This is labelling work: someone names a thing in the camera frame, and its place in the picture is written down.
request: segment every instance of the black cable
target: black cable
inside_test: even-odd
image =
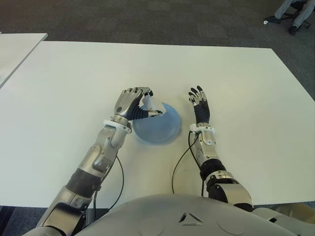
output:
[[[188,137],[188,145],[189,145],[189,146],[190,146],[190,134],[191,134],[191,132],[189,133],[189,137]],[[193,151],[192,151],[192,149],[191,149],[191,146],[190,146],[190,152],[191,152],[192,157],[194,158],[194,160],[195,160],[195,162],[196,162],[198,168],[200,169],[199,163],[198,163],[198,161],[197,161],[195,155],[193,154]],[[202,181],[202,185],[201,185],[201,196],[202,196],[202,197],[203,197],[204,187],[205,187],[205,182]]]
[[[199,134],[197,135],[197,138],[195,139],[195,141],[193,141],[192,145],[194,145],[194,144],[196,143],[196,141],[198,140],[198,138],[199,138]],[[174,180],[174,174],[175,174],[176,168],[177,168],[178,164],[181,162],[181,160],[182,160],[182,158],[184,157],[184,155],[185,155],[185,154],[188,152],[188,150],[191,148],[192,145],[190,145],[190,146],[187,148],[187,150],[183,153],[183,155],[181,156],[181,158],[179,158],[179,160],[178,160],[178,162],[177,162],[177,164],[176,164],[176,166],[175,166],[175,168],[174,168],[174,170],[173,170],[173,174],[172,174],[172,192],[173,192],[173,193],[175,193],[175,192],[174,192],[173,180]]]
[[[122,184],[122,188],[121,188],[121,190],[120,190],[120,193],[119,193],[118,198],[116,199],[116,201],[114,202],[114,204],[112,204],[112,206],[111,206],[108,210],[111,210],[111,209],[114,207],[114,205],[118,202],[120,196],[122,195],[122,192],[123,192],[123,189],[124,189],[124,184],[125,184],[125,175],[124,175],[124,170],[123,170],[122,163],[120,162],[120,159],[118,158],[118,156],[116,156],[116,158],[117,158],[117,160],[118,160],[118,162],[119,162],[119,165],[120,165],[120,167],[121,167],[121,169],[122,169],[123,184]],[[96,220],[96,198],[97,198],[97,193],[98,193],[98,191],[95,191],[94,197],[93,197],[94,218],[93,218],[93,221],[92,221],[92,222],[94,222],[94,221]]]
[[[122,184],[122,188],[121,188],[121,190],[120,190],[120,193],[119,193],[118,198],[116,199],[116,201],[114,202],[114,204],[112,204],[112,206],[111,206],[108,210],[111,210],[111,209],[114,207],[114,205],[118,202],[118,200],[119,200],[120,196],[122,195],[122,192],[123,192],[123,189],[124,189],[124,184],[125,184],[124,169],[123,169],[122,163],[120,162],[120,160],[119,160],[118,156],[116,156],[116,157],[117,157],[117,160],[118,160],[118,162],[119,162],[120,168],[122,169],[122,174],[123,174],[123,184]]]
[[[192,149],[191,149],[191,147],[192,147],[192,145],[190,145],[190,134],[191,134],[191,133],[192,133],[192,132],[190,131],[190,132],[189,132],[189,135],[188,135],[188,146],[189,146],[189,149],[190,149],[190,152],[191,152],[191,154],[192,154],[193,159],[195,160],[195,162],[196,162],[198,168],[200,169],[199,163],[198,163],[198,161],[197,161],[197,159],[196,159],[196,157],[195,157],[195,155],[193,154]]]
[[[97,198],[97,193],[98,193],[98,191],[95,191],[94,197],[93,197],[94,218],[93,218],[92,222],[94,222],[96,220],[96,198]]]
[[[201,196],[203,197],[203,191],[205,188],[205,181],[202,181],[202,186],[201,186]]]

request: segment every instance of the black robotic palm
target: black robotic palm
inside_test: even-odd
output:
[[[207,102],[207,97],[205,92],[200,86],[197,86],[197,91],[191,88],[192,92],[189,92],[189,101],[193,104],[193,108],[196,116],[196,124],[198,123],[209,123],[210,111]]]

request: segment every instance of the floor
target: floor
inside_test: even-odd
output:
[[[272,48],[314,99],[315,13],[308,19],[309,29],[301,28],[291,36],[287,32],[290,21],[263,25],[263,19],[273,15],[281,2],[0,0],[0,31],[46,32],[46,40],[57,41]],[[16,207],[3,235],[27,232],[44,210]]]

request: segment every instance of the light blue bowl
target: light blue bowl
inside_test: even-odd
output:
[[[176,138],[181,129],[181,119],[177,111],[163,103],[166,113],[160,117],[136,119],[132,122],[136,135],[149,143],[165,144]]]

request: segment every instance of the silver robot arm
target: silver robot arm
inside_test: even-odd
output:
[[[161,111],[144,111],[139,108],[143,95],[153,95],[150,88],[124,90],[115,105],[115,115],[104,122],[96,142],[88,150],[71,179],[55,197],[41,217],[37,227],[28,236],[69,236],[78,225],[92,195],[111,170],[126,134],[131,133],[130,120],[161,115]]]
[[[193,104],[196,124],[190,126],[192,152],[200,167],[209,197],[252,211],[252,199],[248,191],[226,170],[216,152],[214,129],[209,125],[210,112],[206,94],[201,87],[191,88],[189,100]]]

